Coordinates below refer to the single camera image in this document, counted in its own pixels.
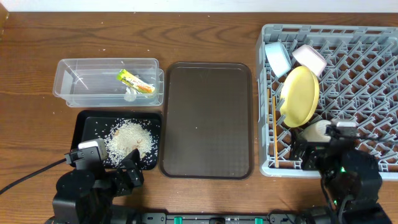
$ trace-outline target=yellow bowl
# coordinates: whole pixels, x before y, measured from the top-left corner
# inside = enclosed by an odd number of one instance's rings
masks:
[[[287,76],[280,98],[285,99],[280,113],[286,115],[284,123],[295,128],[308,122],[319,100],[318,78],[305,66],[295,68]]]

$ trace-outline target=pile of rice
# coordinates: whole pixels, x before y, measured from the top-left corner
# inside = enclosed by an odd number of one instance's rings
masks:
[[[150,132],[140,124],[130,119],[118,120],[120,122],[112,126],[110,134],[105,136],[106,151],[113,167],[119,167],[119,163],[134,149],[139,150],[141,159],[144,158],[155,144]]]

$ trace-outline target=yellow snack package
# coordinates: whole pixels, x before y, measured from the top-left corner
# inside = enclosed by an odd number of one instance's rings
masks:
[[[122,81],[127,86],[134,88],[140,93],[153,93],[155,92],[155,87],[150,86],[135,77],[133,74],[129,73],[126,69],[122,69],[116,77],[117,80]]]

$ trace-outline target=black tray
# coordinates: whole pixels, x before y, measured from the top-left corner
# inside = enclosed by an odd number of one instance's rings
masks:
[[[253,170],[251,72],[240,63],[175,63],[167,70],[168,177],[245,179]]]
[[[104,139],[105,135],[110,134],[111,126],[118,122],[118,118],[135,119],[134,121],[137,123],[146,123],[145,128],[150,132],[152,139],[157,141],[157,145],[141,159],[140,164],[143,170],[153,169],[157,163],[162,128],[162,115],[158,113],[84,110],[77,116],[71,149],[76,149],[83,141],[97,139],[98,136]],[[109,159],[104,161],[104,166],[105,168],[115,168],[110,165]]]

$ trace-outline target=gray dish rack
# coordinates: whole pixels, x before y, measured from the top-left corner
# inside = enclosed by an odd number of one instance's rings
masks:
[[[299,66],[292,52],[311,45],[326,59],[318,77],[320,99],[315,114],[305,128],[320,119],[350,119],[361,134],[383,135],[397,141],[398,135],[398,28],[358,26],[317,26],[267,24],[256,44],[256,76],[259,91],[259,167],[265,176],[319,178],[317,171],[301,170],[302,161],[290,161],[290,131],[283,116],[272,119],[272,96],[276,110],[283,81],[277,79],[264,53],[264,45],[282,42],[293,68]],[[275,168],[273,122],[277,123],[279,168]],[[398,180],[398,145],[363,141],[359,150],[379,159],[384,180]]]

